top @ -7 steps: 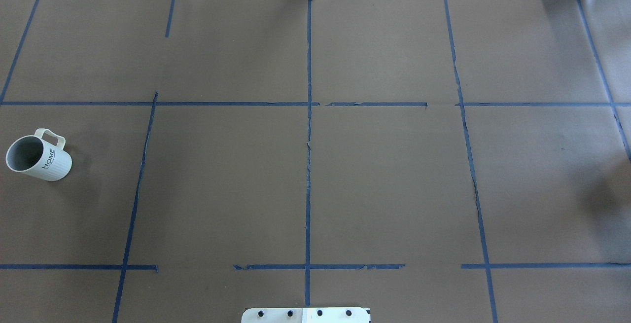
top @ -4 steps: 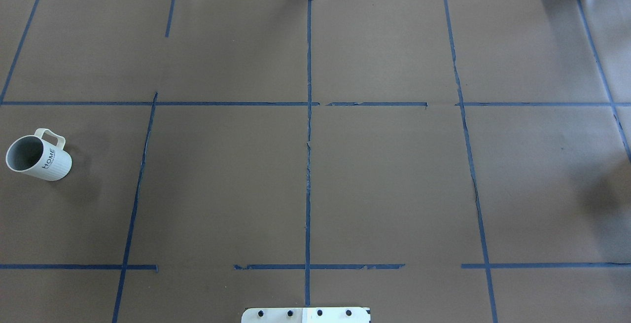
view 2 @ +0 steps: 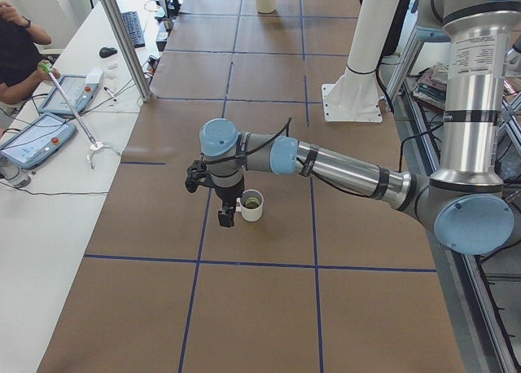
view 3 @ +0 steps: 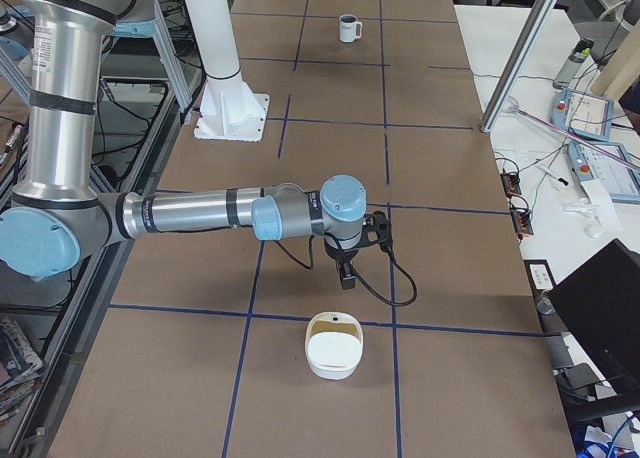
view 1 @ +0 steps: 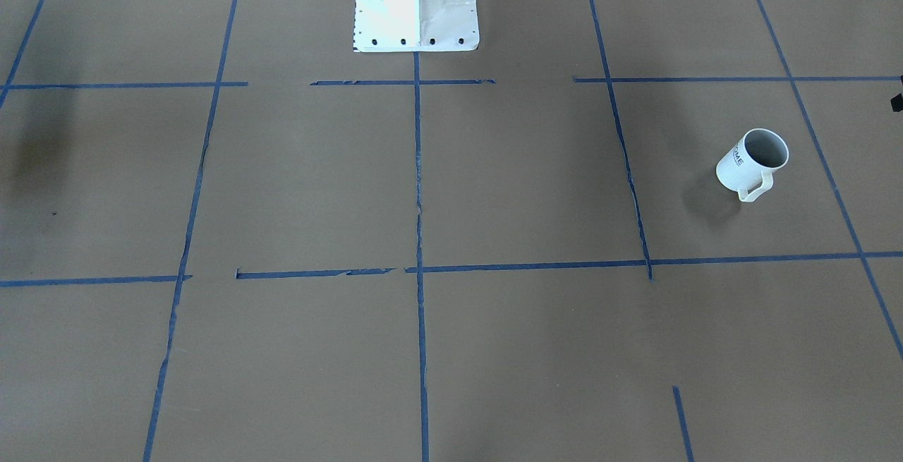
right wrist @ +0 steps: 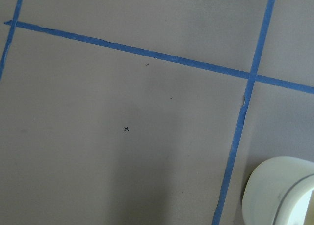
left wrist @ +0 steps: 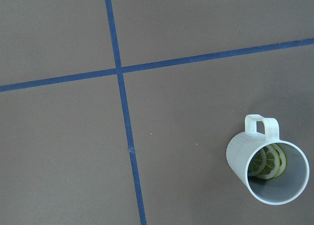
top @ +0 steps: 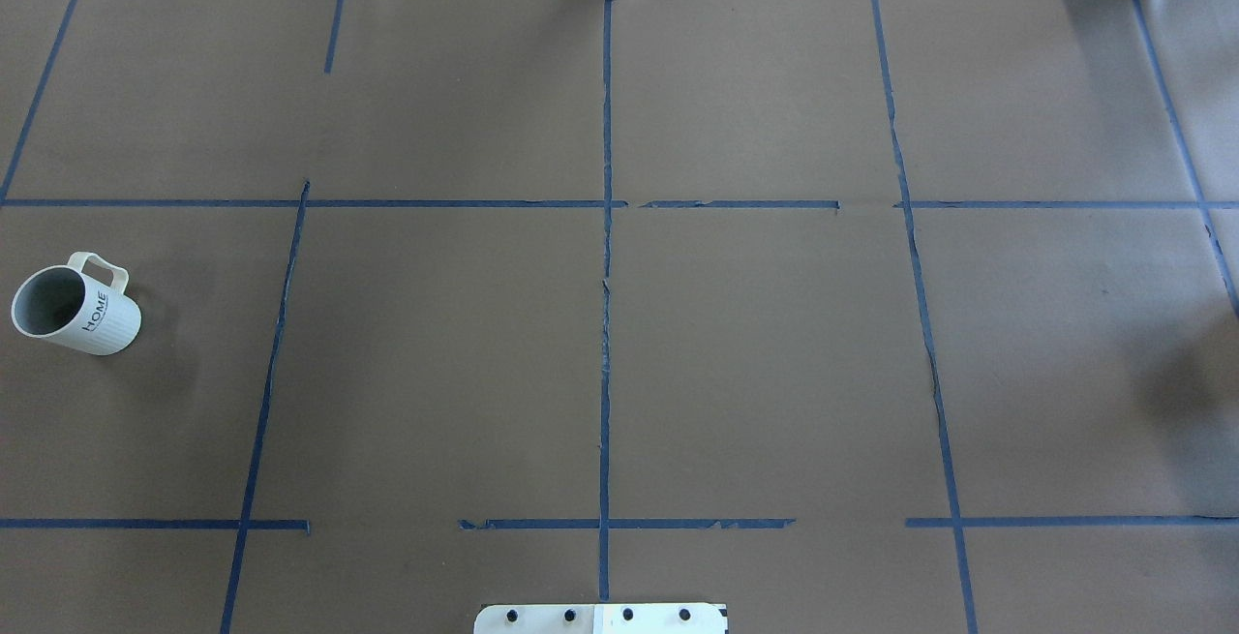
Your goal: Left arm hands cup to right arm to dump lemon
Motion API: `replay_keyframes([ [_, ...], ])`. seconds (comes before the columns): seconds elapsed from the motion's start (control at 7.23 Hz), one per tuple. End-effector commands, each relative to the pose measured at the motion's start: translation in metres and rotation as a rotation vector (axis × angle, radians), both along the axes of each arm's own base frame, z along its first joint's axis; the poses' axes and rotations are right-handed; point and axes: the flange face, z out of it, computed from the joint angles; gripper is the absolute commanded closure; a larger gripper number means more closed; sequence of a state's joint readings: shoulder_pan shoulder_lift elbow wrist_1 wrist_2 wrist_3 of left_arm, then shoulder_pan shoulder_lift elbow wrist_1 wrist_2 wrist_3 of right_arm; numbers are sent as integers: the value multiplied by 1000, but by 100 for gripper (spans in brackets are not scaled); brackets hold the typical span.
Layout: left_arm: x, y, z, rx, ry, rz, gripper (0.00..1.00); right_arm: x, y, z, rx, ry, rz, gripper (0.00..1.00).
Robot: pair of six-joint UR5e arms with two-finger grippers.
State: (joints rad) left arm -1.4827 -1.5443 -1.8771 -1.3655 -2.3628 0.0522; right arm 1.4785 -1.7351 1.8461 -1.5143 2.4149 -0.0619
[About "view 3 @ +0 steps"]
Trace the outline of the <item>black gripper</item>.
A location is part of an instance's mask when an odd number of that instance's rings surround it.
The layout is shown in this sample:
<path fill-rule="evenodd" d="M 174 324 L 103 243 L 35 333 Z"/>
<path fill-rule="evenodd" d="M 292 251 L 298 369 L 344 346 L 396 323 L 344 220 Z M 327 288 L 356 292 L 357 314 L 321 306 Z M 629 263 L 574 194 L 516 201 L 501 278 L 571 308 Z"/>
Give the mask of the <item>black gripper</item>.
<path fill-rule="evenodd" d="M 344 249 L 341 242 L 332 234 L 324 235 L 325 251 L 335 261 L 343 290 L 355 288 L 356 276 L 351 260 L 357 255 L 357 249 Z"/>

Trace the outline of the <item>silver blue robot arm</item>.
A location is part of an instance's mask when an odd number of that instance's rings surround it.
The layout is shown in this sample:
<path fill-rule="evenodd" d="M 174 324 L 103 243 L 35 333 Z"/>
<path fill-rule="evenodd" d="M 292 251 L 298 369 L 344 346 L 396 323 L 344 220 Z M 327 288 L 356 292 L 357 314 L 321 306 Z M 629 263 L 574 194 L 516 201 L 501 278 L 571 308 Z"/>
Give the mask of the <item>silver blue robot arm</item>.
<path fill-rule="evenodd" d="M 45 278 L 145 233 L 250 228 L 262 241 L 316 236 L 353 287 L 366 191 L 348 175 L 320 190 L 284 183 L 206 193 L 98 193 L 89 183 L 103 39 L 152 22 L 156 0 L 25 0 L 35 16 L 25 177 L 1 216 L 1 258 Z"/>

